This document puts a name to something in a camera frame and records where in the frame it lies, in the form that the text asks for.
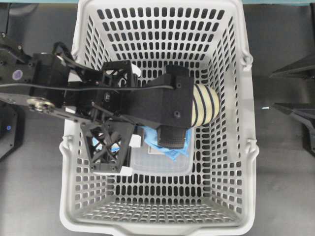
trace beige and black striped object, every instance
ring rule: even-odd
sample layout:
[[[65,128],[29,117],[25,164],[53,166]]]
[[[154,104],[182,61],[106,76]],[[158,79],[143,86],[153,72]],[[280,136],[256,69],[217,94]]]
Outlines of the beige and black striped object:
[[[201,126],[212,121],[219,113],[220,103],[217,93],[210,87],[195,84],[191,126]]]

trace black metal stand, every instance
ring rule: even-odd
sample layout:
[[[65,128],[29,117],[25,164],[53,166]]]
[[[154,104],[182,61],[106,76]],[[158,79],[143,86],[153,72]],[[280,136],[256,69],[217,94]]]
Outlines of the black metal stand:
[[[309,55],[301,60],[272,72],[270,77],[297,77],[302,79],[314,79],[315,54]]]
[[[0,103],[0,159],[9,155],[16,149],[20,142],[17,142],[16,134],[18,126],[18,113],[11,105]]]
[[[315,104],[275,103],[274,108],[304,124],[309,133],[304,148],[315,156]]]

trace blue cloth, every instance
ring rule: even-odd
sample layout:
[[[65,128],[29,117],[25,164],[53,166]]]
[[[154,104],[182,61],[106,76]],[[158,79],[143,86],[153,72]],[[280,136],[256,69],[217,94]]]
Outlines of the blue cloth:
[[[94,137],[92,138],[92,144],[93,144],[93,147],[95,147],[98,144],[98,140]],[[96,150],[102,150],[102,147],[103,147],[103,145],[100,144],[97,146]],[[115,152],[118,150],[119,150],[119,147],[112,147],[112,152]]]
[[[168,149],[165,147],[158,146],[158,133],[155,129],[152,129],[147,126],[142,127],[144,129],[144,141],[152,148],[163,152],[166,156],[168,156],[171,160],[176,161],[176,158],[182,154],[186,157],[189,157],[189,143],[191,137],[191,130],[187,130],[186,139],[183,149]]]

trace white plastic basket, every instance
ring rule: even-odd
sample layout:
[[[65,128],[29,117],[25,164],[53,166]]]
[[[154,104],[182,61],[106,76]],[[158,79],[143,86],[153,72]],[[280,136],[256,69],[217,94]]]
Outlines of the white plastic basket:
[[[236,0],[83,0],[73,54],[100,69],[130,59],[142,83],[168,63],[219,94],[220,113],[195,129],[188,176],[90,173],[78,124],[65,122],[60,218],[70,230],[127,235],[239,235],[255,210],[252,57]]]

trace black cable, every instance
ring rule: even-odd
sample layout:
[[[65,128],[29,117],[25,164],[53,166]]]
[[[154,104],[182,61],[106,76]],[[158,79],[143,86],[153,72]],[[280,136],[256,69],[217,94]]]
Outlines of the black cable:
[[[9,20],[10,20],[10,8],[11,8],[11,3],[8,3],[7,7],[7,18],[6,18],[6,25],[5,25],[5,34],[8,34],[8,29],[9,29]]]
[[[101,71],[99,71],[99,70],[94,70],[94,69],[91,69],[91,68],[86,67],[86,66],[84,66],[84,65],[81,65],[81,64],[75,62],[74,60],[72,60],[72,59],[70,59],[70,58],[68,58],[68,57],[66,57],[66,56],[62,56],[62,59],[64,59],[66,62],[70,63],[71,65],[73,65],[73,66],[75,66],[75,67],[79,67],[80,69],[84,69],[84,70],[89,70],[89,71],[101,73]]]
[[[62,42],[57,42],[54,44],[52,54],[56,54],[58,47],[60,47],[63,50],[63,53],[65,54],[66,57],[70,58],[71,60],[74,60],[70,50]]]
[[[170,85],[159,85],[159,86],[150,86],[150,87],[81,87],[81,88],[68,88],[68,87],[53,87],[45,85],[34,85],[34,84],[25,84],[25,83],[14,83],[14,84],[4,84],[0,85],[0,88],[7,87],[33,87],[38,89],[52,89],[52,90],[66,90],[66,91],[88,91],[88,90],[105,90],[105,91],[134,91],[134,90],[148,90],[148,89],[174,89]]]

